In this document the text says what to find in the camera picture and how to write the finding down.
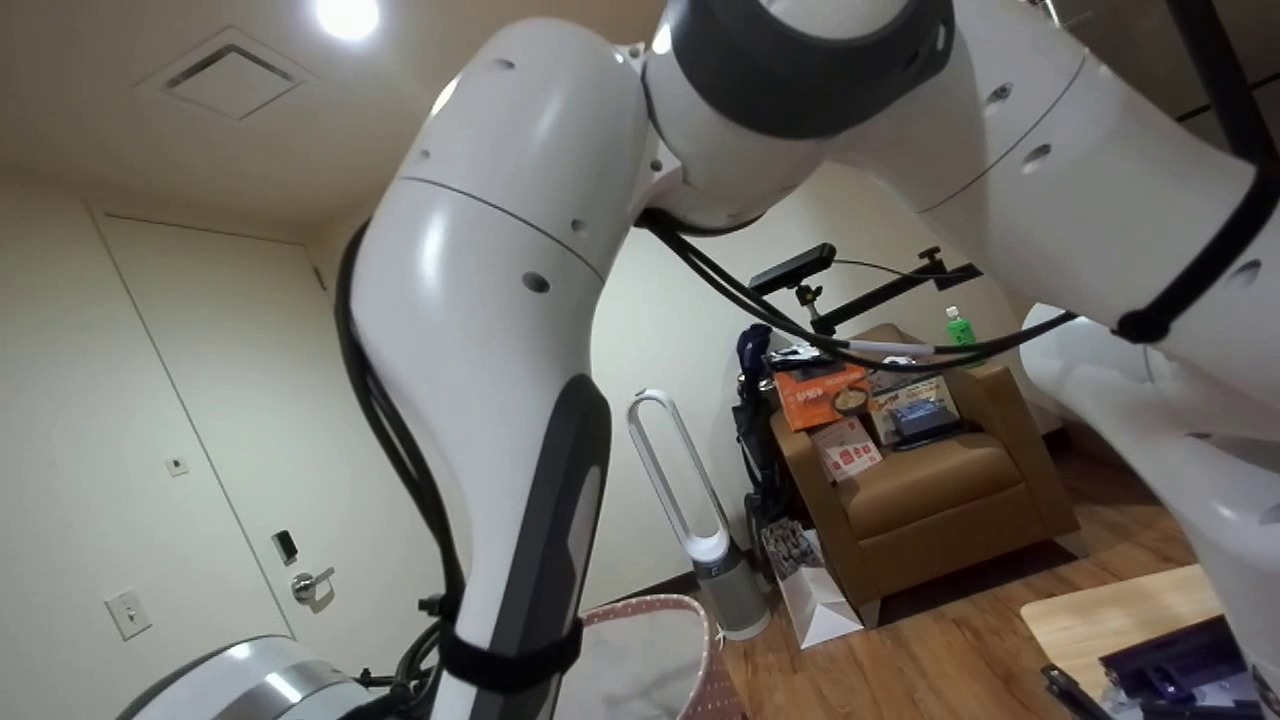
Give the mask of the green plastic bottle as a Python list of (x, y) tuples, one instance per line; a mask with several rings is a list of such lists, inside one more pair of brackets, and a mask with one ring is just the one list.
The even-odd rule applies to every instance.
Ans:
[(976, 329), (974, 329), (974, 319), (969, 319), (956, 303), (947, 303), (944, 317), (947, 317), (947, 336), (951, 336), (951, 342), (956, 342), (956, 349), (976, 349)]

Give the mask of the wall power outlet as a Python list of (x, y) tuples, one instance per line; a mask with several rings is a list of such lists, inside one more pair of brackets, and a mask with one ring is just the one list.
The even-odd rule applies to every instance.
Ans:
[(137, 591), (116, 591), (105, 598), (107, 621), (116, 624), (121, 641), (137, 641), (151, 628), (148, 609)]

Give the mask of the ceiling light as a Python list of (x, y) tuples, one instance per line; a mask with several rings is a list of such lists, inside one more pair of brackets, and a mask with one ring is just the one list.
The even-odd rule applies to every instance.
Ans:
[(309, 0), (309, 15), (328, 40), (350, 46), (367, 42), (383, 25), (380, 0)]

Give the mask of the ceiling air vent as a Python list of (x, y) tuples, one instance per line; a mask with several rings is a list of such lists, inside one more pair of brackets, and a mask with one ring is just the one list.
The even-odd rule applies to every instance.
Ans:
[(303, 82), (303, 73), (276, 46), (222, 29), (192, 50), (156, 68), (143, 93), (192, 102), (225, 118), (249, 118)]

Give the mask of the white bladeless tower fan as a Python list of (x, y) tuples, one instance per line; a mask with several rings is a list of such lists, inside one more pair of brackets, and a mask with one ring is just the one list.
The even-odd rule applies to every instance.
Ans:
[(629, 437), (715, 628), (730, 641), (762, 636), (767, 624), (762, 584), (730, 529), (730, 512), (676, 399), (669, 393), (641, 389), (629, 404)]

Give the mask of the red white box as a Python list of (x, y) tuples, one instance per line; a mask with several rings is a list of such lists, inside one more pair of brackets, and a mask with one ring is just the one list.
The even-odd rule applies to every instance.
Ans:
[(882, 464), (882, 448), (860, 419), (822, 427), (817, 450), (831, 485), (855, 478), (860, 472)]

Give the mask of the white plastic bag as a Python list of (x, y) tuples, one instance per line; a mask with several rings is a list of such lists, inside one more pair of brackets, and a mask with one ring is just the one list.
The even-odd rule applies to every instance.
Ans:
[(800, 648), (817, 648), (863, 628), (837, 586), (822, 540), (806, 523), (776, 519), (762, 530), (762, 545)]

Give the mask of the orange box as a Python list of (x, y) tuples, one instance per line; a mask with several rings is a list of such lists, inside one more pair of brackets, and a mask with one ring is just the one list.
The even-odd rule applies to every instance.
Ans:
[(863, 404), (869, 370), (855, 365), (784, 366), (774, 377), (781, 411), (792, 431), (837, 425), (849, 407)]

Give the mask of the blue picture box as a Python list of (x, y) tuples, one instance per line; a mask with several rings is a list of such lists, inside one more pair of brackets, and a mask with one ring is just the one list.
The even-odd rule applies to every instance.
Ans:
[(869, 416), (885, 448), (923, 441), (962, 419), (956, 399), (942, 377), (876, 393), (869, 399)]

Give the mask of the pink polka dot laundry bin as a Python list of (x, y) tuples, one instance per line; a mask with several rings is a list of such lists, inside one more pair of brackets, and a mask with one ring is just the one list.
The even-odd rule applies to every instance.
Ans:
[(582, 661), (556, 720), (722, 720), (736, 710), (715, 671), (707, 613), (681, 591), (632, 595), (583, 616)]

